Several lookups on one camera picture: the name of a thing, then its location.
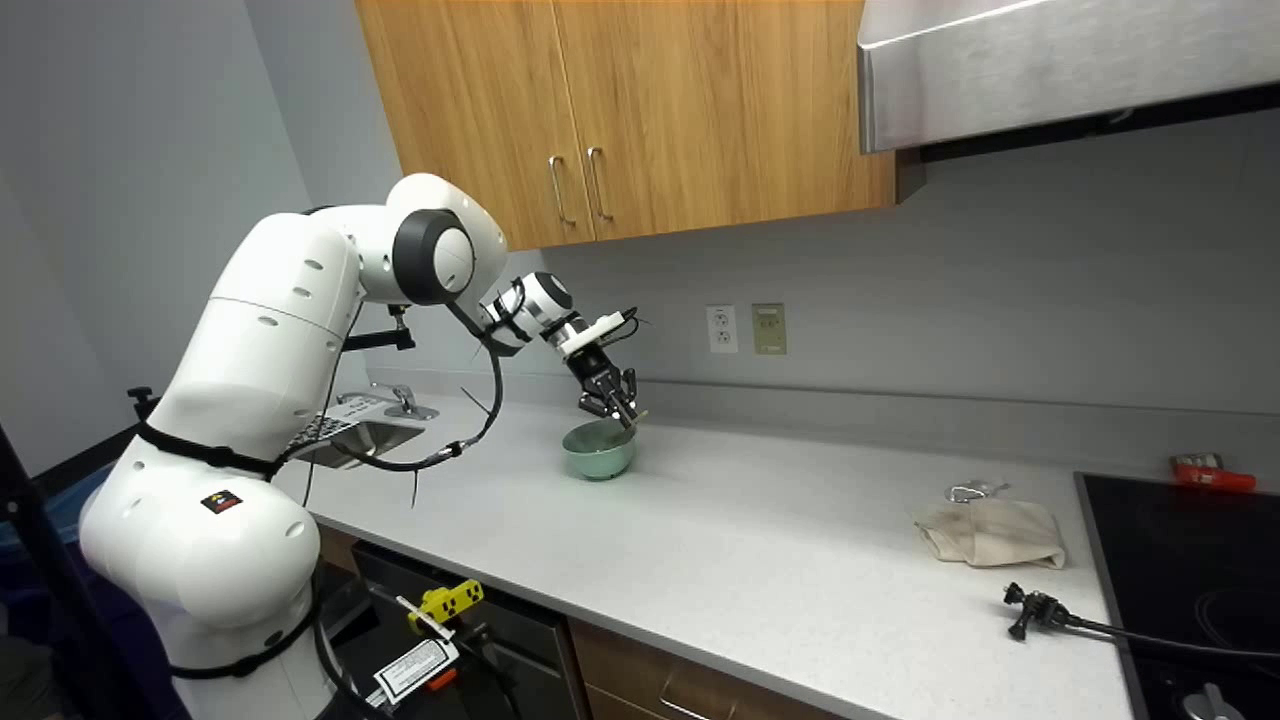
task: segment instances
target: bowl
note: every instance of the bowl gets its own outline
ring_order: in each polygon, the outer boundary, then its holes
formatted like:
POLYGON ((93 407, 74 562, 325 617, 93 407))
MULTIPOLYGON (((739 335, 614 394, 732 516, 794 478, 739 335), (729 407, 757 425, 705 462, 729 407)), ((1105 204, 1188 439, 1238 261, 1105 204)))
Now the bowl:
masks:
POLYGON ((615 478, 638 461, 638 427, 622 418, 591 418, 573 427, 565 439, 565 472, 582 478, 615 478))

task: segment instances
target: towel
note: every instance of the towel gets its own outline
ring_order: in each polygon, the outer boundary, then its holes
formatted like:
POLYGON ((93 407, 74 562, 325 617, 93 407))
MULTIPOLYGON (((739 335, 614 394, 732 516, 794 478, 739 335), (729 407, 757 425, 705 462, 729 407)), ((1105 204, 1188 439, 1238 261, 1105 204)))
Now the towel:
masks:
POLYGON ((1026 501, 986 494, 915 521, 937 558, 1004 566, 1004 562, 1068 562, 1068 548, 1052 510, 1026 501))

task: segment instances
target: cable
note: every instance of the cable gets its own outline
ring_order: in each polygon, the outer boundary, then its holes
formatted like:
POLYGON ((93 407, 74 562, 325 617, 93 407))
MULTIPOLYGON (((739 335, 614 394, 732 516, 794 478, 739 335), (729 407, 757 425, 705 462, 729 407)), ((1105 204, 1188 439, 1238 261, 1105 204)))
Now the cable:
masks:
POLYGON ((357 679, 341 668, 341 661, 335 661, 335 650, 332 650, 332 642, 330 642, 330 635, 325 635, 325 609, 330 609, 332 597, 320 597, 320 574, 311 578, 311 592, 317 592, 317 627, 311 627, 311 632, 317 632, 320 668, 325 668, 325 676, 341 688, 341 695, 344 695, 347 705, 371 711, 371 707, 363 705, 357 679))
POLYGON ((409 462, 398 462, 398 461, 380 461, 380 457, 363 457, 357 449, 344 449, 341 439, 332 439, 332 449, 357 462, 369 462, 369 469, 384 469, 384 472, 419 472, 419 469, 435 469, 446 461, 458 461, 462 453, 468 453, 471 444, 479 444, 488 434, 488 427, 496 425, 500 407, 504 407, 504 366, 500 366, 500 354, 484 344, 484 354, 488 354, 488 371, 491 371, 491 403, 484 410, 484 425, 478 434, 468 439, 453 439, 446 444, 439 453, 424 457, 424 461, 409 461, 409 462))
POLYGON ((1176 649, 1176 650, 1195 650, 1195 654, 1230 654, 1230 661, 1280 661, 1280 650, 1252 650, 1252 649, 1225 649, 1225 642, 1191 642, 1191 641, 1170 641, 1170 635, 1150 635, 1150 632, 1129 632, 1112 625, 1095 625, 1085 617, 1074 617, 1068 627, 1089 627, 1112 641, 1132 641, 1132 642, 1154 642, 1154 649, 1176 649))
POLYGON ((1055 597, 1026 592, 1022 584, 1004 586, 1004 604, 1022 604, 1022 617, 1007 627, 1014 641, 1026 641, 1027 625, 1040 625, 1040 627, 1068 627, 1068 632, 1085 627, 1085 632, 1095 632, 1105 641, 1132 641, 1132 642, 1195 650, 1195 654, 1269 661, 1269 665, 1280 661, 1280 650, 1273 650, 1273 649, 1252 650, 1252 649, 1225 649, 1225 642, 1191 642, 1191 641, 1150 635, 1150 632, 1129 632, 1129 627, 1112 627, 1112 625, 1102 625, 1102 620, 1085 620, 1085 617, 1068 610, 1055 597))
POLYGON ((639 310, 630 308, 624 314, 630 314, 630 322, 622 322, 615 330, 601 335, 601 344, 622 344, 622 340, 631 340, 639 330, 639 310))
POLYGON ((513 720, 521 720, 521 699, 513 692, 513 679, 496 665, 488 665, 488 654, 471 649, 471 641, 462 641, 458 649, 496 685, 496 692, 504 692, 513 720))

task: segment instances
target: white countertop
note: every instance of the white countertop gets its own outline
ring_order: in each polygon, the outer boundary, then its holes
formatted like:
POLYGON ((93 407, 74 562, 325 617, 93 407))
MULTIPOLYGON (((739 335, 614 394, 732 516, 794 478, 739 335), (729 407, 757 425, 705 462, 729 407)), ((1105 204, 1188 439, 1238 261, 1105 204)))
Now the white countertop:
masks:
MULTIPOLYGON (((389 461, 468 434, 471 403, 389 461)), ((1014 642, 1004 584, 1109 617, 1068 469, 732 427, 646 425, 614 483, 561 472, 568 407, 504 407, 468 457, 414 474, 289 462, 320 524, 603 625, 841 716, 1129 716, 1122 654, 1076 635, 1014 642), (1047 506, 1068 566, 939 562, 912 524, 956 478, 1047 506)))

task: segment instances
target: cabinet handle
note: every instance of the cabinet handle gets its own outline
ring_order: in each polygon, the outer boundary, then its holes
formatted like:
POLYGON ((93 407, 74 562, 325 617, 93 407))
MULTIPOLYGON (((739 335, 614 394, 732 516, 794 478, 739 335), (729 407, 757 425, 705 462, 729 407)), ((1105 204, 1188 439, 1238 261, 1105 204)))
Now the cabinet handle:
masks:
POLYGON ((565 211, 565 177, 568 177, 565 156, 548 156, 548 192, 554 192, 558 220, 565 226, 576 226, 576 220, 565 211))
POLYGON ((678 705, 678 699, 667 695, 673 685, 678 685, 678 672, 667 672, 663 688, 656 692, 656 699, 662 699, 667 711, 689 716, 689 720, 711 720, 711 716, 705 716, 705 711, 695 711, 695 707, 689 707, 689 705, 678 705))
POLYGON ((590 147, 590 192, 591 192, 591 211, 614 222, 615 217, 603 204, 603 147, 590 147))

